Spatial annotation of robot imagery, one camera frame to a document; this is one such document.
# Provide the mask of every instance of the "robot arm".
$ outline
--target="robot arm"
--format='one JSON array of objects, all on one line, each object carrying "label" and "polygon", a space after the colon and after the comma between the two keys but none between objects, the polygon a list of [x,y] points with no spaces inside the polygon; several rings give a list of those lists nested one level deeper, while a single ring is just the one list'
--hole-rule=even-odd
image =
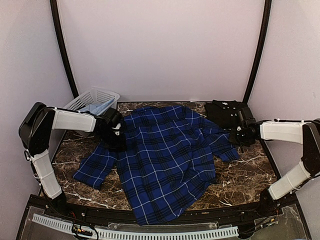
[{"label": "robot arm", "polygon": [[258,211],[266,213],[268,205],[297,191],[320,172],[320,119],[314,121],[268,120],[256,122],[248,107],[237,114],[241,127],[231,130],[230,142],[249,146],[255,140],[279,140],[303,145],[301,161],[270,187],[262,191]]},{"label": "robot arm", "polygon": [[47,107],[37,102],[19,128],[19,136],[26,148],[24,154],[31,162],[37,179],[45,194],[53,199],[64,195],[59,185],[49,157],[49,140],[55,129],[95,132],[113,152],[126,150],[126,140],[121,133],[122,115],[109,108],[102,116],[80,113],[56,107]]}]

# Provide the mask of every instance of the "blue plaid shirt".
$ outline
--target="blue plaid shirt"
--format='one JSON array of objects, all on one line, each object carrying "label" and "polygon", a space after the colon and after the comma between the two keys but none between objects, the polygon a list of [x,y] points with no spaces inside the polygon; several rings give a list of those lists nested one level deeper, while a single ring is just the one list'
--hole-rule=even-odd
[{"label": "blue plaid shirt", "polygon": [[137,223],[179,217],[216,182],[213,155],[238,159],[229,134],[184,106],[143,107],[124,118],[127,151],[101,142],[74,178],[100,189],[114,163]]}]

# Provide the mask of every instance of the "lavender wall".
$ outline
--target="lavender wall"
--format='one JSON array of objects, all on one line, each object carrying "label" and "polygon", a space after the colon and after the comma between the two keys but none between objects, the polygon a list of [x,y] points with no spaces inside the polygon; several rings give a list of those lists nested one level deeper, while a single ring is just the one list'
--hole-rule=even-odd
[{"label": "lavender wall", "polygon": [[[320,1],[273,1],[260,68],[249,105],[258,120],[320,118]],[[268,144],[285,174],[302,146]],[[313,239],[320,239],[320,179],[297,192]]]},{"label": "lavender wall", "polygon": [[[0,239],[16,238],[33,178],[18,128],[37,101],[63,107],[72,99],[46,0],[0,1]],[[61,132],[50,142],[54,153]]]},{"label": "lavender wall", "polygon": [[264,0],[59,0],[77,87],[121,101],[242,100]]}]

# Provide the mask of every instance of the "black garment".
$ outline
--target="black garment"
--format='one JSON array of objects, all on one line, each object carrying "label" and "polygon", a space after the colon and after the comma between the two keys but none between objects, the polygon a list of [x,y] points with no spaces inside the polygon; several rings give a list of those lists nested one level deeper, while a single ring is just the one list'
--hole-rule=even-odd
[{"label": "black garment", "polygon": [[217,101],[204,105],[207,119],[223,129],[231,129],[240,125],[237,113],[248,105],[239,101]]}]

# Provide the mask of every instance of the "white laundry basket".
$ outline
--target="white laundry basket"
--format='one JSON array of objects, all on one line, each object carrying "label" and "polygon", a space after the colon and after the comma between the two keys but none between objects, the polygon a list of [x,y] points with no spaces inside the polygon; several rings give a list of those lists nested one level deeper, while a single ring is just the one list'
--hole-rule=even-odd
[{"label": "white laundry basket", "polygon": [[[110,105],[106,107],[106,109],[108,108],[117,109],[117,101],[119,98],[120,98],[120,95],[118,93],[115,93],[113,91],[108,91],[103,88],[93,87],[89,91],[85,91],[80,96],[73,99],[63,108],[76,111],[90,104],[97,104],[97,103],[104,104],[105,102],[111,99],[114,99],[113,102],[111,102]],[[90,134],[84,131],[77,131],[77,133],[79,133],[84,137],[87,137]]]}]

